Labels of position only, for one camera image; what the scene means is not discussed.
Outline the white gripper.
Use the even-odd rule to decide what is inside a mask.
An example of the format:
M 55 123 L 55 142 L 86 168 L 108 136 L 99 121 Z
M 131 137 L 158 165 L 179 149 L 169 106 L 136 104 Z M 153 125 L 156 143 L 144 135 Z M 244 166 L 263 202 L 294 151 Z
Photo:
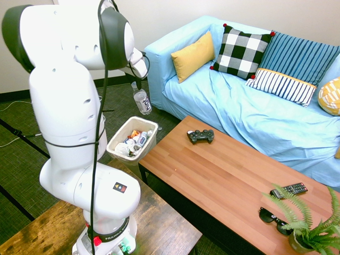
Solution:
M 121 69 L 121 71 L 125 73 L 125 76 L 130 83 L 136 82 L 137 88 L 141 89 L 141 81 L 148 74 L 147 66 L 142 52 L 134 48 L 130 61 L 128 62 L 126 67 Z

